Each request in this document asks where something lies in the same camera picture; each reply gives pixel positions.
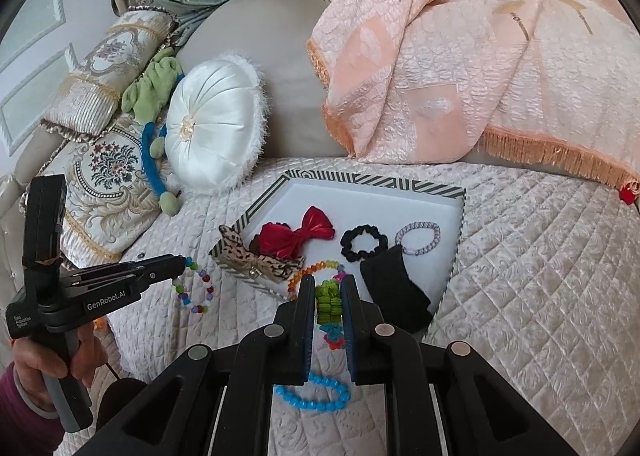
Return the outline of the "maroon sleeve forearm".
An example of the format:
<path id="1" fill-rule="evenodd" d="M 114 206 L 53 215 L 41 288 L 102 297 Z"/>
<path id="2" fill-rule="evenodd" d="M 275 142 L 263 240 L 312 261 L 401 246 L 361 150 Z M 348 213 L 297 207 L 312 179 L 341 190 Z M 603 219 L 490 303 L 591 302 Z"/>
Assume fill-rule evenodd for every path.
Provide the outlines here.
<path id="1" fill-rule="evenodd" d="M 55 412 L 35 406 L 17 380 L 14 364 L 1 377 L 1 454 L 52 455 L 64 438 Z"/>

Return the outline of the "left hand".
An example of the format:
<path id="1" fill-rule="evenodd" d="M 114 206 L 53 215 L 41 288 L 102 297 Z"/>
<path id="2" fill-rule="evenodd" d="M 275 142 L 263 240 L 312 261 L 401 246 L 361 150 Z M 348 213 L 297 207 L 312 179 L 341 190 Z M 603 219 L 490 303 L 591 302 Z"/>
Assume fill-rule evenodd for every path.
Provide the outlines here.
<path id="1" fill-rule="evenodd" d="M 29 401 L 40 410 L 53 412 L 54 406 L 43 381 L 47 375 L 61 379 L 68 372 L 86 388 L 93 382 L 96 370 L 107 362 L 107 354 L 94 334 L 92 323 L 77 329 L 79 349 L 70 363 L 63 362 L 52 350 L 29 338 L 15 341 L 13 346 L 15 380 L 21 385 Z"/>

